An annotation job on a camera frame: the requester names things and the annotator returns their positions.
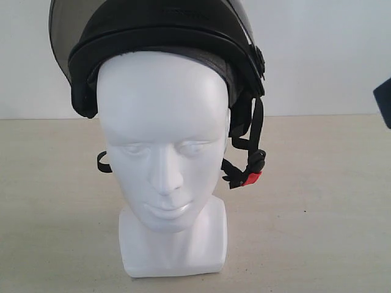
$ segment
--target red buckle clip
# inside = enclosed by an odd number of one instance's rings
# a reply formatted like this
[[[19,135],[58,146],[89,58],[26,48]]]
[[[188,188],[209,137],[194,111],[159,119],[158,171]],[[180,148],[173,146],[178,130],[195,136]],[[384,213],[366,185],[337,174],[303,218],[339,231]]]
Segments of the red buckle clip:
[[[262,175],[261,173],[251,173],[245,183],[243,183],[242,186],[247,186],[250,184],[254,184],[258,181],[259,177]]]

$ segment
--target black object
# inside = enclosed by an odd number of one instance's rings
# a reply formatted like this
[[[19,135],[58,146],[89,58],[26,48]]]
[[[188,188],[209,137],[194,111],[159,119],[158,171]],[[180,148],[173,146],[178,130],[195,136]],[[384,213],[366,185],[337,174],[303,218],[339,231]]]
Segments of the black object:
[[[265,61],[239,0],[52,0],[49,35],[54,56],[71,85],[72,106],[87,118],[98,113],[98,70],[111,57],[147,50],[209,61],[228,85],[229,137],[249,156],[244,172],[224,160],[225,179],[236,188],[261,174],[266,156],[258,149]],[[241,139],[250,126],[249,140]],[[100,163],[105,154],[99,155],[98,168],[107,173],[109,166]]]
[[[391,129],[391,78],[377,87],[373,94],[387,127]]]

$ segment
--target white backdrop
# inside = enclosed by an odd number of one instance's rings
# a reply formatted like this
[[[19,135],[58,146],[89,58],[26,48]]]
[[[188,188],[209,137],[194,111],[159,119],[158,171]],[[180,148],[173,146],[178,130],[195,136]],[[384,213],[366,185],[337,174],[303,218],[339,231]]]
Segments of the white backdrop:
[[[79,118],[48,40],[50,0],[0,2],[0,118]],[[243,0],[267,61],[267,115],[378,113],[390,0]]]

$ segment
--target mannequin eye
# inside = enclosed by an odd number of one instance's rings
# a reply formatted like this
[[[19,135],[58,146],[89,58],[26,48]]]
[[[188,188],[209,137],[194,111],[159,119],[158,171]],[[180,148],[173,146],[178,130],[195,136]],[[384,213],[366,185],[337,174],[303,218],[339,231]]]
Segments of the mannequin eye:
[[[126,152],[132,155],[144,154],[149,150],[149,146],[145,143],[131,143],[125,146]]]
[[[209,142],[185,142],[179,145],[178,150],[185,156],[194,156],[201,153],[208,144]]]

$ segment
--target mannequin face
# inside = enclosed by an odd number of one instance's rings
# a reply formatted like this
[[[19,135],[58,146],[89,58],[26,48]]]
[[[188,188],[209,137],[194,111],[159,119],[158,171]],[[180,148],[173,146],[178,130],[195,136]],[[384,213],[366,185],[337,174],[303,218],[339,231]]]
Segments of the mannequin face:
[[[101,67],[97,98],[110,165],[136,217],[160,233],[192,226],[221,175],[224,80],[182,56],[129,53]]]

